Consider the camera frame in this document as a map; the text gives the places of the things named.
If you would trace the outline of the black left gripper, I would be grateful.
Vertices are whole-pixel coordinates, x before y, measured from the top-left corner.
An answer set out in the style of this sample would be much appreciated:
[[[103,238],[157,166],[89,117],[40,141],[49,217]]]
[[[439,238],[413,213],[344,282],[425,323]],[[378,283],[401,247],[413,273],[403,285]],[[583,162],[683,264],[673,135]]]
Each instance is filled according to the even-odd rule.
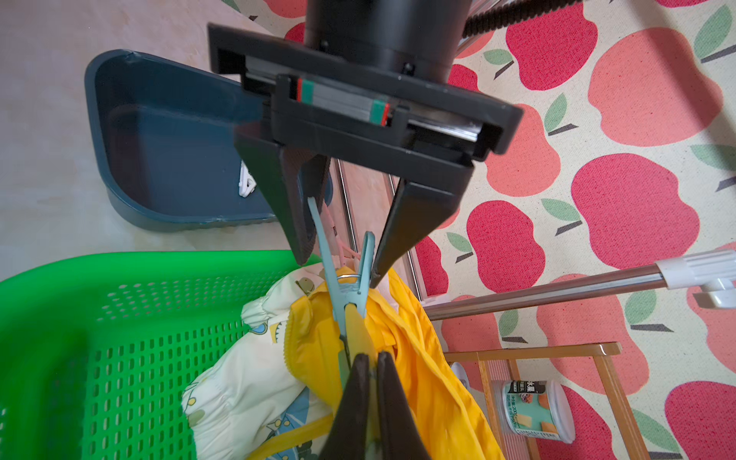
[[[211,66],[264,96],[235,148],[303,266],[330,159],[402,178],[371,270],[375,289],[459,207],[475,163],[509,149],[520,108],[450,85],[466,1],[312,1],[302,43],[210,25]]]

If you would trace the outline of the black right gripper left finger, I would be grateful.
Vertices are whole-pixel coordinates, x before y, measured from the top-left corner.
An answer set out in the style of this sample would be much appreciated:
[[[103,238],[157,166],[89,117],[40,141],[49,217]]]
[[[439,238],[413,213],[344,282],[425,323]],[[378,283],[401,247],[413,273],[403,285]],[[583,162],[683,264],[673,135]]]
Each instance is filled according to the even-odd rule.
[[[333,419],[319,460],[374,458],[374,447],[369,439],[373,388],[369,356],[359,354],[354,359],[337,415]]]

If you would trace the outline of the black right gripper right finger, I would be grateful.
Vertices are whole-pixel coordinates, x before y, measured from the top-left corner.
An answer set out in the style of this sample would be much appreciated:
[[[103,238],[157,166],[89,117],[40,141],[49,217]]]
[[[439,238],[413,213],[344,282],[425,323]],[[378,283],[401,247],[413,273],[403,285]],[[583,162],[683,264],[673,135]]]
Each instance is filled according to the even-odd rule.
[[[383,459],[429,460],[389,352],[378,356],[378,405]]]

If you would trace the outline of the white clothespin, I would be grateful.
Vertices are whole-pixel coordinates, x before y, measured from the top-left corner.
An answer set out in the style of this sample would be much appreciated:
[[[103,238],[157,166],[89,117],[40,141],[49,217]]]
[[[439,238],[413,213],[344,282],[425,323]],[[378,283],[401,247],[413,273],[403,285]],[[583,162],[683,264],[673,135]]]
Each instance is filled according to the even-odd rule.
[[[240,197],[248,197],[250,196],[257,187],[257,183],[252,176],[252,174],[249,172],[249,169],[247,168],[245,162],[241,163],[240,168],[240,176],[239,176],[239,189],[238,193]]]

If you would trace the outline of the light blue clothespin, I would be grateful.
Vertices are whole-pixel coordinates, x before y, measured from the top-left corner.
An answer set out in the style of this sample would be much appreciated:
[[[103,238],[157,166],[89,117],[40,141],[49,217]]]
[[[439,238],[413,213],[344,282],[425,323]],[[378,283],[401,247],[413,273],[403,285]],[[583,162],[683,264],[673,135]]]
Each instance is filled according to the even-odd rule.
[[[375,235],[366,232],[357,274],[338,275],[332,257],[323,257],[333,319],[339,327],[339,339],[343,345],[343,350],[338,353],[342,385],[347,383],[354,359],[359,354],[369,357],[370,376],[372,380],[376,378],[376,350],[365,327],[375,246]]]

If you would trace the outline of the yellow dinosaur kids jacket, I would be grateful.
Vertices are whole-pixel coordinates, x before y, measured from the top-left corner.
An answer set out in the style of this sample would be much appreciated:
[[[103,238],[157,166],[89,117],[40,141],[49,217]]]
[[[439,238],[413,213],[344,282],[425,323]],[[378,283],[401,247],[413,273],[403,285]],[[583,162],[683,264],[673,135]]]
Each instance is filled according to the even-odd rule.
[[[291,272],[241,309],[247,327],[184,390],[199,459],[314,459],[356,358],[391,357],[414,427],[433,459],[500,459],[489,423],[448,364],[408,286],[391,274],[338,322],[321,264]]]

